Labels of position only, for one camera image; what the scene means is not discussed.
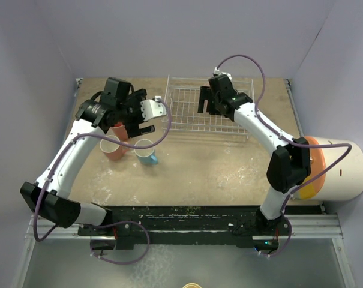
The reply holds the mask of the salmon pink cup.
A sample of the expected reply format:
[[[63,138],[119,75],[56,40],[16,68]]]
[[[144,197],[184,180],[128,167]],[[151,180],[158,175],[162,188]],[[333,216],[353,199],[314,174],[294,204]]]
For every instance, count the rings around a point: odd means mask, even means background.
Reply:
[[[128,140],[128,133],[122,122],[116,123],[110,129],[114,133],[114,135],[119,138],[119,140],[121,140],[121,141]]]

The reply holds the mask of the blue cup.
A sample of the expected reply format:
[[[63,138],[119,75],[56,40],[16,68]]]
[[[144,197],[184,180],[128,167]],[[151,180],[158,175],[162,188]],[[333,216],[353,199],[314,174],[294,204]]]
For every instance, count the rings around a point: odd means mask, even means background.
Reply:
[[[134,153],[141,164],[156,165],[158,164],[158,158],[155,156],[154,147],[142,149],[144,146],[153,144],[149,139],[140,139],[135,143]]]

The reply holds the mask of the salmon pink mug with handle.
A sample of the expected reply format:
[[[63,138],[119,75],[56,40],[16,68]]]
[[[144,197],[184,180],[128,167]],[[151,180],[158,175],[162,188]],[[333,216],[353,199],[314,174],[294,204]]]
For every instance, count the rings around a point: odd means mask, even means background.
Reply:
[[[121,146],[118,143],[111,142],[110,140],[114,140],[117,142],[121,142],[121,140],[115,135],[107,136],[107,139],[103,139],[100,141],[100,149],[103,154],[112,161],[120,160],[124,154],[129,150],[128,147]]]

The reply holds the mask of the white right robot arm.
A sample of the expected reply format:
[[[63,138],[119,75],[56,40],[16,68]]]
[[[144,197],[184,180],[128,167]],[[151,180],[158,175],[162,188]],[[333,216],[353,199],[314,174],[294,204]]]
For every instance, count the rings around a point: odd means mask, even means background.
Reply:
[[[227,73],[218,73],[208,79],[209,85],[200,88],[197,111],[222,115],[247,130],[271,156],[266,172],[270,184],[267,196],[260,206],[256,228],[263,235],[271,234],[277,228],[282,206],[288,192],[303,183],[310,175],[310,149],[304,137],[298,139],[279,129],[263,113],[256,109],[253,100],[238,92]]]

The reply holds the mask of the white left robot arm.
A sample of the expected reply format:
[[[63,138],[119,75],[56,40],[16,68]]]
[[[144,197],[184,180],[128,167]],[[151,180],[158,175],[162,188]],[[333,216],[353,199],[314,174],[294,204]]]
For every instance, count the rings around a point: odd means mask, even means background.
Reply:
[[[152,125],[139,125],[166,115],[166,108],[160,97],[146,96],[145,89],[134,90],[131,83],[110,77],[102,91],[80,105],[57,155],[41,176],[33,183],[25,182],[20,189],[33,213],[59,227],[90,224],[99,235],[110,233],[113,221],[106,208],[70,200],[69,195],[86,159],[110,127],[122,123],[130,138],[155,130]]]

